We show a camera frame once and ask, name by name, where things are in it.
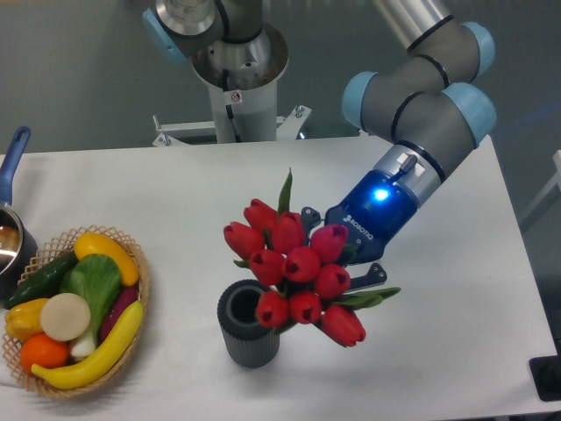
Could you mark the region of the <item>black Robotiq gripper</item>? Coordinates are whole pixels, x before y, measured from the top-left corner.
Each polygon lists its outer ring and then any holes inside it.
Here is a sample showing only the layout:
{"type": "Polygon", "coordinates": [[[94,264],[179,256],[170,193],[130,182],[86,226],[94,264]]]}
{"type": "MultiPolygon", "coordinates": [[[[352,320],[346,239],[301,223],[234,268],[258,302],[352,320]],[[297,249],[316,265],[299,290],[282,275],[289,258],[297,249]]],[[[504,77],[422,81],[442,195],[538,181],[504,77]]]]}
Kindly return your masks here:
{"type": "MultiPolygon", "coordinates": [[[[344,225],[348,229],[346,243],[356,248],[351,264],[380,259],[387,243],[416,213],[416,202],[389,180],[382,172],[371,170],[338,205],[326,211],[327,225],[344,225]]],[[[301,220],[306,239],[324,225],[321,212],[309,206],[302,208],[301,220]]],[[[373,262],[364,275],[351,278],[345,294],[386,281],[387,271],[373,262]]]]}

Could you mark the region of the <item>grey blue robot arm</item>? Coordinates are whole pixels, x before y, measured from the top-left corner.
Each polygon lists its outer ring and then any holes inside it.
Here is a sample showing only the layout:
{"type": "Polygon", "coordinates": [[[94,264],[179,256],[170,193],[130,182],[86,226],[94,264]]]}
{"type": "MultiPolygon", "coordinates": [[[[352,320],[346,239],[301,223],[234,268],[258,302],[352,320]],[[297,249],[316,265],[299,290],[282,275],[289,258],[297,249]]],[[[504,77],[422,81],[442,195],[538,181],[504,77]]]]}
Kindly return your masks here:
{"type": "MultiPolygon", "coordinates": [[[[352,291],[380,291],[387,243],[494,128],[496,110],[473,85],[494,61],[488,30],[460,24],[439,1],[379,1],[377,8],[408,51],[393,73],[362,72],[347,84],[344,117],[390,149],[324,216],[302,211],[310,231],[346,226],[347,257],[369,263],[352,291]]],[[[207,85],[217,140],[276,140],[276,83],[288,64],[282,35],[259,1],[156,1],[143,13],[156,47],[190,61],[207,85]]]]}

